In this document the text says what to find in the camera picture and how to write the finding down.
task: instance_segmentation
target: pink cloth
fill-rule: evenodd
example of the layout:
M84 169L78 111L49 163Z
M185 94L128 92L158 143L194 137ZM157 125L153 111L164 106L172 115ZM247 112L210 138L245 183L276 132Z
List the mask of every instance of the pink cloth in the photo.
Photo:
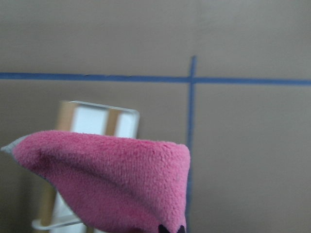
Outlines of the pink cloth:
M186 226L184 145L44 131L23 139L13 155L48 180L86 225L112 233Z

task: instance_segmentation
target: fuzzy pink fabric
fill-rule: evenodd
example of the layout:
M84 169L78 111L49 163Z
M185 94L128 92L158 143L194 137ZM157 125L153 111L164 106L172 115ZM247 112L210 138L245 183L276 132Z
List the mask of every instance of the fuzzy pink fabric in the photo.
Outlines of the fuzzy pink fabric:
M48 180L86 224L112 233L171 233L186 226L189 150L95 134L44 131L13 150L25 168Z

